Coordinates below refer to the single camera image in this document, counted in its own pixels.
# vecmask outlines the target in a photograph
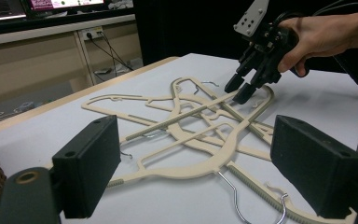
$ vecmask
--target desk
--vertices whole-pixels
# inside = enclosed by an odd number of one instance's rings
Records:
[[[55,105],[30,111],[29,116],[22,114],[22,118],[14,118],[3,123],[3,128],[0,127],[0,164],[6,175],[48,164],[50,158],[80,130],[103,116],[81,109],[81,104],[90,98],[106,94],[167,95],[170,94],[171,82],[179,77],[212,81],[219,87],[207,87],[221,96],[225,94],[224,86],[238,65],[235,60],[189,54],[175,60],[167,59],[144,70],[129,73],[128,77],[119,77],[78,92]],[[277,114],[302,119],[348,147],[357,147],[358,87],[349,76],[311,71],[307,77],[300,79],[287,73],[278,84],[270,87],[275,92],[275,101],[256,120],[273,125]],[[251,100],[241,106],[241,111],[252,110],[253,103]],[[161,113],[139,111],[138,105],[124,108],[149,119],[162,119]],[[124,120],[119,121],[118,127],[120,136],[140,129],[140,126]],[[246,133],[241,136],[241,143],[269,150],[267,144],[251,133]],[[160,148],[171,141],[165,135],[150,140],[143,138],[124,145],[121,150],[132,154],[134,159],[122,156],[114,176],[136,171],[139,153]],[[176,154],[177,159],[170,157],[174,162],[194,161],[194,158],[188,157],[189,154]],[[240,153],[235,154],[232,160],[258,181],[268,181],[271,186],[285,189],[297,208],[313,213],[298,191],[271,162]],[[237,188],[239,208],[245,218],[252,223],[275,223],[279,219],[279,212],[243,185],[225,167],[221,172]],[[209,174],[182,180],[148,177],[108,189],[91,218],[64,219],[63,223],[241,223],[241,220],[233,205],[232,188],[219,175]]]

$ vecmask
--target metal hook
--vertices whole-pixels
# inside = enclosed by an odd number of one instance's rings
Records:
[[[223,177],[223,179],[225,179],[226,182],[234,189],[234,204],[235,204],[235,209],[237,210],[238,215],[240,216],[240,218],[242,219],[242,221],[243,221],[244,223],[246,223],[246,224],[251,224],[249,221],[247,221],[247,220],[242,216],[242,214],[241,214],[241,212],[240,212],[240,209],[238,208],[238,203],[237,203],[237,189],[234,187],[234,185],[232,185],[232,184],[222,175],[222,173],[220,173],[220,172],[217,172],[217,173],[220,174],[220,175]]]
[[[121,155],[123,155],[123,156],[128,156],[128,157],[130,157],[130,159],[132,160],[132,155],[131,155],[131,154],[127,154],[127,153],[124,153],[124,152],[122,152],[122,151],[120,151],[120,153],[121,153]]]
[[[204,83],[208,83],[208,84],[213,84],[215,87],[219,87],[219,85],[217,85],[216,83],[212,82],[212,81],[201,81],[202,84]],[[193,93],[194,95],[197,94],[197,92],[200,91],[199,86],[196,85],[196,91]]]
[[[208,83],[208,84],[212,84],[215,87],[219,87],[219,85],[217,85],[216,83],[212,82],[212,81],[201,81],[201,83]]]
[[[281,218],[279,219],[279,221],[277,222],[277,224],[283,223],[283,220],[284,220],[284,218],[286,217],[286,204],[284,203],[284,198],[286,198],[287,196],[289,196],[287,193],[284,193],[284,194],[281,196],[281,203],[282,203],[282,206],[283,206],[283,212],[282,212],[282,216],[281,216]]]
[[[281,203],[282,203],[282,216],[281,218],[279,219],[279,221],[276,223],[276,224],[282,224],[283,223],[283,220],[284,218],[286,217],[286,204],[284,203],[284,198],[286,198],[287,196],[289,196],[286,192],[284,192],[283,190],[279,189],[279,188],[274,188],[272,187],[269,182],[265,183],[264,184],[268,189],[270,190],[273,190],[275,192],[278,192],[280,193],[282,196],[281,196]]]

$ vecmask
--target silver metal part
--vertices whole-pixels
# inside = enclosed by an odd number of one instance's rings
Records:
[[[269,0],[255,0],[240,21],[234,25],[234,30],[242,35],[252,36],[266,15],[268,6]]]
[[[246,220],[241,212],[240,212],[240,209],[238,208],[238,202],[237,202],[237,189],[234,187],[234,185],[232,185],[223,175],[222,173],[220,172],[217,172],[218,174],[220,174],[220,176],[223,177],[223,179],[226,180],[226,182],[232,187],[232,189],[234,190],[234,205],[235,205],[235,209],[237,210],[237,213],[238,215],[240,216],[240,218],[242,219],[243,223],[246,223],[246,224],[251,224],[248,220]]]

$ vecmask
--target screw hole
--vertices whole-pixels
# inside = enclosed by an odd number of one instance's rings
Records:
[[[25,174],[20,175],[19,177],[16,178],[16,183],[18,184],[28,184],[30,182],[33,182],[34,180],[36,180],[38,178],[39,174],[38,172],[32,171],[32,172],[27,172]]]

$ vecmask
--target black 3d-printed part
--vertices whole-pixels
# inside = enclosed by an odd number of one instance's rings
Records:
[[[96,119],[52,158],[66,218],[91,217],[120,163],[117,117]]]
[[[277,116],[270,156],[317,215],[344,218],[350,212],[357,152],[302,120]]]
[[[0,200],[0,224],[58,222],[48,169],[30,168],[7,179]]]

